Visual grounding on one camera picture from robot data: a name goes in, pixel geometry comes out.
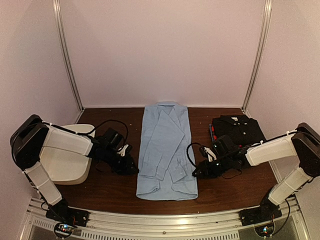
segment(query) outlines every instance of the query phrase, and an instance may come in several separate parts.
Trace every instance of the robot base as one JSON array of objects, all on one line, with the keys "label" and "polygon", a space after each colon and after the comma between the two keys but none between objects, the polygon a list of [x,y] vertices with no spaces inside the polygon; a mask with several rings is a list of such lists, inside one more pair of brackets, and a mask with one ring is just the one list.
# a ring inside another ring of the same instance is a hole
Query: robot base
[{"label": "robot base", "polygon": [[[70,217],[65,218],[65,223],[70,226],[80,226],[80,227],[86,227],[87,221],[89,217],[89,212],[85,210],[75,209],[75,208],[67,208],[67,213]],[[64,222],[61,221],[61,217],[58,217],[57,214],[55,214],[51,209],[49,209],[45,217],[48,219],[53,219],[55,221]]]},{"label": "robot base", "polygon": [[242,226],[260,224],[271,221],[272,216],[274,219],[282,216],[281,210],[273,209],[270,214],[266,214],[265,210],[266,209],[263,209],[261,206],[241,210],[239,215]]}]

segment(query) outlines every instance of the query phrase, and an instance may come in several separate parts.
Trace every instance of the ventilation grille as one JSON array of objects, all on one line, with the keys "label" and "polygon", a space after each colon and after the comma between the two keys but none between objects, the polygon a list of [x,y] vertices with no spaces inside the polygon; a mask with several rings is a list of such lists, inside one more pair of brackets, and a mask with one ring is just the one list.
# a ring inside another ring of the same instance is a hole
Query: ventilation grille
[{"label": "ventilation grille", "polygon": [[[100,234],[97,232],[89,232],[86,230],[82,230],[81,238],[86,240],[152,240],[153,237],[149,238],[125,238],[125,237],[115,237],[110,236],[107,234]],[[168,240],[240,240],[238,231],[232,231],[227,233],[220,233],[220,234],[213,234],[212,236],[206,236],[206,237],[198,237],[198,238],[170,238],[170,237],[164,237],[164,239]]]},{"label": "ventilation grille", "polygon": [[34,225],[43,228],[43,229],[48,229],[48,230],[53,230],[54,229],[54,224],[50,221],[42,220],[42,219],[34,219],[33,222]]}]

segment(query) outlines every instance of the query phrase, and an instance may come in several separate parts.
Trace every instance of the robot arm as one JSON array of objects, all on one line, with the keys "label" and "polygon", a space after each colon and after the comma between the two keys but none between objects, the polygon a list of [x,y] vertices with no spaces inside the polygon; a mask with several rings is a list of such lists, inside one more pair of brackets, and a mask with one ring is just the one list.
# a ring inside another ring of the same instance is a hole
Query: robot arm
[{"label": "robot arm", "polygon": [[279,204],[313,178],[320,176],[320,136],[306,123],[299,124],[294,131],[273,140],[244,148],[238,148],[224,135],[213,142],[212,152],[216,159],[200,162],[192,173],[194,177],[217,178],[229,169],[241,170],[290,156],[299,158],[298,166],[267,192],[259,207],[240,212],[243,226],[281,217]]},{"label": "robot arm", "polygon": [[48,218],[69,225],[85,226],[88,212],[68,207],[40,161],[44,147],[55,148],[98,159],[108,163],[119,175],[139,172],[129,152],[130,145],[119,149],[123,136],[109,128],[102,136],[91,137],[60,126],[46,123],[37,115],[30,116],[12,135],[11,153],[14,163],[26,175],[48,204]]},{"label": "robot arm", "polygon": [[300,163],[272,188],[268,200],[279,205],[300,190],[307,182],[320,176],[320,136],[306,123],[287,136],[249,148],[245,157],[251,166],[271,160],[298,156]]}]

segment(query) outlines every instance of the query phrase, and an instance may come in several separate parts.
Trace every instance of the enclosure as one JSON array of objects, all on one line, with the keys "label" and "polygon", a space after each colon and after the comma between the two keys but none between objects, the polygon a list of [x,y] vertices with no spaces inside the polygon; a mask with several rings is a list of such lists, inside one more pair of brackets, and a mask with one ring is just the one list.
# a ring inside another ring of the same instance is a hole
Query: enclosure
[{"label": "enclosure", "polygon": [[[136,164],[145,106],[159,102],[187,106],[192,141],[206,146],[220,115],[256,119],[266,139],[302,122],[320,132],[318,1],[5,0],[0,11],[3,239],[55,239],[10,155],[10,136],[32,114],[60,126],[122,121]],[[108,127],[124,130],[110,123],[96,135]],[[83,183],[57,188],[90,212],[70,239],[259,239],[238,211],[259,205],[298,162],[198,179],[198,198],[185,201],[137,198],[137,175],[94,161]],[[289,198],[289,221],[274,239],[319,239],[319,181]],[[289,212],[280,208],[277,226]]]}]

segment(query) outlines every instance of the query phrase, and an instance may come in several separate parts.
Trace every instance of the metal frame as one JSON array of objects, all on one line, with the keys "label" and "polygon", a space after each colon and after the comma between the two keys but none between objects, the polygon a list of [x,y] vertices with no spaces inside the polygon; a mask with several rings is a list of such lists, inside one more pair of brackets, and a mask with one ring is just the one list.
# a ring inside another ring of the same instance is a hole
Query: metal frame
[{"label": "metal frame", "polygon": [[241,108],[243,112],[246,112],[246,110],[248,108],[249,101],[250,101],[250,98],[253,93],[253,89],[254,89],[254,86],[255,86],[255,83],[257,80],[259,67],[260,67],[260,64],[262,61],[262,55],[263,55],[263,51],[264,51],[264,48],[266,45],[267,36],[268,36],[268,32],[269,32],[271,12],[272,12],[272,0],[265,0],[258,49],[257,49],[256,56],[255,56],[255,61],[254,61],[253,70],[251,73],[250,83],[249,83],[249,86],[248,86],[248,89],[247,89],[247,92],[246,92],[246,95],[244,98],[244,102],[243,102],[243,105]]},{"label": "metal frame", "polygon": [[69,52],[67,48],[67,42],[66,42],[66,37],[65,37],[65,30],[64,30],[64,25],[63,25],[63,20],[62,20],[62,14],[61,14],[61,9],[60,9],[60,0],[53,0],[53,10],[54,10],[54,16],[56,20],[56,26],[58,30],[58,36],[59,36],[59,41],[61,45],[61,51],[62,51],[62,56],[63,56],[63,61],[66,69],[66,73],[71,85],[71,90],[74,96],[74,99],[76,101],[76,105],[79,109],[79,111],[82,111],[84,109],[79,91],[77,88],[77,84],[75,81],[75,75],[72,70],[71,62],[70,62],[70,57],[69,57]]},{"label": "metal frame", "polygon": [[82,110],[79,112],[79,115],[78,115],[78,117],[76,118],[76,120],[74,121],[74,124],[78,124],[78,122],[79,122],[82,114],[84,114],[84,111],[85,111],[85,108],[82,109]]},{"label": "metal frame", "polygon": [[[29,239],[33,226],[53,230],[56,222],[45,217],[46,211],[41,209],[42,203],[42,200],[31,199],[24,218],[24,226],[19,234],[20,240]],[[289,204],[290,215],[294,220],[299,239],[309,240],[296,198],[290,198]],[[288,214],[288,206],[282,203],[280,208],[283,214],[281,218],[284,219]],[[84,240],[210,240],[232,235],[233,238],[225,237],[225,239],[237,240],[239,230],[253,227],[242,226],[239,218],[240,210],[181,215],[138,215],[89,210],[87,227],[78,227],[74,235]]]}]

